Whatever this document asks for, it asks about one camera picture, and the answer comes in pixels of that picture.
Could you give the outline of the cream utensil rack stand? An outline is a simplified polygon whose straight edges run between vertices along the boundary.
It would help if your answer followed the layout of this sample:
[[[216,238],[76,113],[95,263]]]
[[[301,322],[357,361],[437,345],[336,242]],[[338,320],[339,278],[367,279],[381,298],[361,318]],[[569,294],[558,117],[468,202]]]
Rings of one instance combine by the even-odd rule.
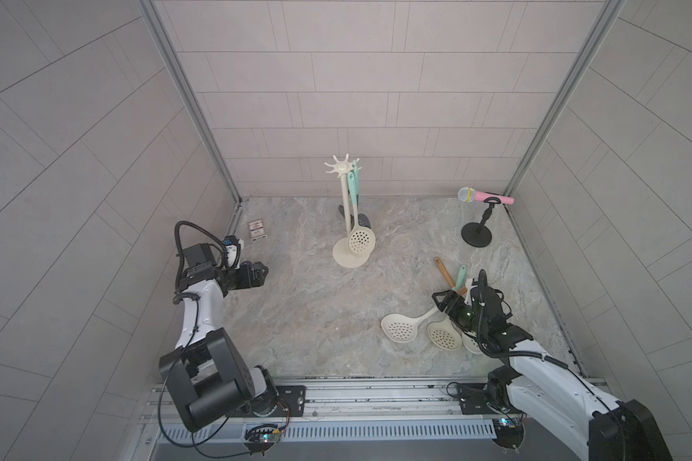
[[[336,156],[333,157],[333,163],[325,163],[327,167],[330,168],[328,174],[337,174],[340,180],[341,197],[342,197],[342,209],[343,218],[346,228],[346,236],[341,238],[334,244],[333,247],[333,257],[338,265],[348,269],[358,268],[367,262],[366,255],[354,255],[349,249],[349,236],[351,235],[353,224],[352,218],[353,214],[350,211],[350,197],[349,189],[347,184],[347,176],[353,171],[353,164],[349,161],[349,155],[346,154],[344,159],[339,159]]]

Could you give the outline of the cream skimmer green handle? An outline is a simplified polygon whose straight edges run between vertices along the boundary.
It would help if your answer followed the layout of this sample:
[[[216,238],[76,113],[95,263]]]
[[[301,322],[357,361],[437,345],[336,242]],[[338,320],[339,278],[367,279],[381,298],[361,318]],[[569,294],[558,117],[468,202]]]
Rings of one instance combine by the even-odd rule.
[[[348,174],[348,187],[355,215],[353,229],[348,236],[349,251],[357,257],[368,257],[375,248],[376,236],[371,229],[365,228],[359,224],[359,209],[357,200],[357,181],[354,171]]]

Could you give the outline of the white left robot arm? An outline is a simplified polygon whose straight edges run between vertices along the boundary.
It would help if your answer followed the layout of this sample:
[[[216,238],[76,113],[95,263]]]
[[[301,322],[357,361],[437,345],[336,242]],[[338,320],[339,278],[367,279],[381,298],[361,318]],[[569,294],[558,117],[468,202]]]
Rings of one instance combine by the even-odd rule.
[[[180,338],[160,359],[160,373],[186,429],[195,433],[238,410],[269,416],[279,393],[269,372],[245,364],[213,310],[232,291],[264,285],[268,268],[241,259],[242,242],[190,222],[174,227],[179,264],[173,303],[185,307]]]

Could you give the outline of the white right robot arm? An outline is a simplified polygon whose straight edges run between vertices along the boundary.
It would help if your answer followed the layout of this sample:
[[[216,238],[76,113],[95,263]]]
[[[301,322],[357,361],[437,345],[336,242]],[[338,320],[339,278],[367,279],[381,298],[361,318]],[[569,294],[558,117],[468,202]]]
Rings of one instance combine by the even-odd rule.
[[[505,416],[526,414],[582,460],[669,460],[672,457],[653,413],[639,401],[621,401],[552,357],[515,326],[503,294],[483,282],[468,296],[432,294],[439,311],[476,339],[480,352],[499,359],[482,397]]]

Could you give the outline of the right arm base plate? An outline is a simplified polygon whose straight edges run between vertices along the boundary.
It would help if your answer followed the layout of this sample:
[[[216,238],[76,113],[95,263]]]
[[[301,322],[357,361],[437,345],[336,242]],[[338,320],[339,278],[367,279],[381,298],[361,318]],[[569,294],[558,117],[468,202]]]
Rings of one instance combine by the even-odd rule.
[[[450,383],[447,393],[459,402],[462,415],[505,415],[517,412],[512,406],[495,403],[488,391],[484,390],[485,387],[481,383]]]

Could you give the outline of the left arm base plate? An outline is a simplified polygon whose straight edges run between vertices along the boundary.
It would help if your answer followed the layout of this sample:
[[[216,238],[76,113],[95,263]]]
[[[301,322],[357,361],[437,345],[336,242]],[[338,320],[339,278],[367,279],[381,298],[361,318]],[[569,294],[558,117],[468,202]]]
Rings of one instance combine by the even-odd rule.
[[[299,418],[304,414],[307,387],[276,386],[255,397],[246,406],[248,415],[260,418],[290,417]]]

